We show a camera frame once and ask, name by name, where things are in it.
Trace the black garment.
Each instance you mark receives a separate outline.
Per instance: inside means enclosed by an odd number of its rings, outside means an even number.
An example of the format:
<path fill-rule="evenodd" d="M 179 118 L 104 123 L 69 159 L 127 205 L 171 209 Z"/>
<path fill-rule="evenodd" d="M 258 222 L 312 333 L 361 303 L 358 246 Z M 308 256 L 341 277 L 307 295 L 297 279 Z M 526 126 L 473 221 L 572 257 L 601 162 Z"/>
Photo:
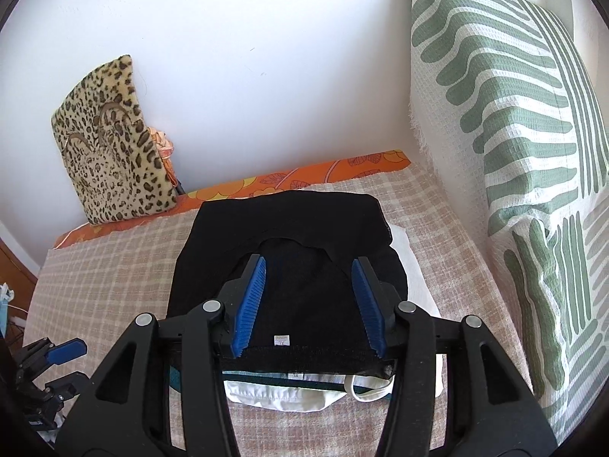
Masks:
<path fill-rule="evenodd" d="M 408 296 L 380 202 L 367 194 L 286 191 L 207 201 L 177 262 L 167 315 L 214 299 L 258 254 L 266 280 L 249 345 L 227 370 L 384 376 L 352 289 L 367 258 L 378 279 Z"/>

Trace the pink plaid blanket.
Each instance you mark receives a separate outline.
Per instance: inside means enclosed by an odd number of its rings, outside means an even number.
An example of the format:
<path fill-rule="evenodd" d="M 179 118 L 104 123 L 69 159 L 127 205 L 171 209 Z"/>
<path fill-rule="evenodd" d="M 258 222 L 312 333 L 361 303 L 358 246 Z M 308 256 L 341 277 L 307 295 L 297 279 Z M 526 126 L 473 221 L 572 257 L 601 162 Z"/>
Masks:
<path fill-rule="evenodd" d="M 446 319 L 479 316 L 522 374 L 528 372 L 516 327 L 491 272 L 434 177 L 417 165 L 325 184 L 325 191 L 367 193 L 390 224 L 406 231 L 429 291 Z M 78 337 L 84 357 L 56 366 L 47 380 L 95 371 L 139 314 L 164 317 L 174 263 L 195 215 L 186 211 L 76 243 L 46 256 L 29 308 L 25 339 L 60 344 Z M 379 400 L 343 398 L 315 413 L 230 408 L 245 456 L 371 456 L 386 416 Z"/>

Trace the white folded garment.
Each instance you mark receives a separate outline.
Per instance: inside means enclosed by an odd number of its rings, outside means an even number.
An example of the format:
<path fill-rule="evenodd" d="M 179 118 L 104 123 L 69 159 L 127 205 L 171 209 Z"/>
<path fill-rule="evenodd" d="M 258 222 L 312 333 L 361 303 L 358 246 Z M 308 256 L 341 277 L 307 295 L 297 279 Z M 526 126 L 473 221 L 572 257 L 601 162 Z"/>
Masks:
<path fill-rule="evenodd" d="M 389 228 L 391 247 L 406 271 L 408 299 L 432 317 L 439 318 L 439 307 L 426 285 L 406 230 L 393 224 Z M 313 413 L 327 409 L 346 396 L 362 403 L 380 400 L 390 394 L 393 381 L 393 377 L 384 380 L 355 374 L 247 374 L 245 371 L 231 371 L 225 374 L 224 387 L 230 401 L 245 406 L 288 413 Z"/>

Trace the orange floral bed sheet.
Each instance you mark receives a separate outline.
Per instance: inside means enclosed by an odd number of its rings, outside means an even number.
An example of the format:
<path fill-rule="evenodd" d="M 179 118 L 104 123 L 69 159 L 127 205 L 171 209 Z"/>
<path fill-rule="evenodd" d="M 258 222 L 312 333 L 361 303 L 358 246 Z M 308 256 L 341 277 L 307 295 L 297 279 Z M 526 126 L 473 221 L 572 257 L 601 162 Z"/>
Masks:
<path fill-rule="evenodd" d="M 400 150 L 374 153 L 345 158 L 287 171 L 251 176 L 238 181 L 198 189 L 177 196 L 177 205 L 162 214 L 140 217 L 132 220 L 100 225 L 83 224 L 61 235 L 55 242 L 54 250 L 65 249 L 74 243 L 95 240 L 116 231 L 125 231 L 147 225 L 156 218 L 171 217 L 199 209 L 206 201 L 224 199 L 244 199 L 269 195 L 289 190 L 300 190 L 313 185 L 329 184 L 359 179 L 364 176 L 405 169 L 411 160 Z"/>

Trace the leopard print bag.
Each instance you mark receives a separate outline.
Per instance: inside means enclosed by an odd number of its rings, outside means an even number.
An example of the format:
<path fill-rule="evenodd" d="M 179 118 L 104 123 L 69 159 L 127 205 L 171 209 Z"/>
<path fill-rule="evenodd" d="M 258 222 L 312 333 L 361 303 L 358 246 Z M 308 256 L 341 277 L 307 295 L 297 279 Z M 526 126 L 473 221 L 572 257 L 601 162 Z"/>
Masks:
<path fill-rule="evenodd" d="M 175 184 L 143 118 L 130 56 L 85 75 L 51 124 L 90 224 L 158 215 L 177 205 Z"/>

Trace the green striped pillow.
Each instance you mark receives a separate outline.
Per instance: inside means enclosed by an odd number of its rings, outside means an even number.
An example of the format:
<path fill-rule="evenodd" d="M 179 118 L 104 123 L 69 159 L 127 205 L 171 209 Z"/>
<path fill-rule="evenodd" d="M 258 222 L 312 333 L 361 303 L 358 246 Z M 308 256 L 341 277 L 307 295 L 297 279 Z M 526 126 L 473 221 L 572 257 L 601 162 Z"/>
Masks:
<path fill-rule="evenodd" d="M 412 0 L 411 104 L 565 439 L 608 377 L 608 132 L 568 30 L 528 0 Z"/>

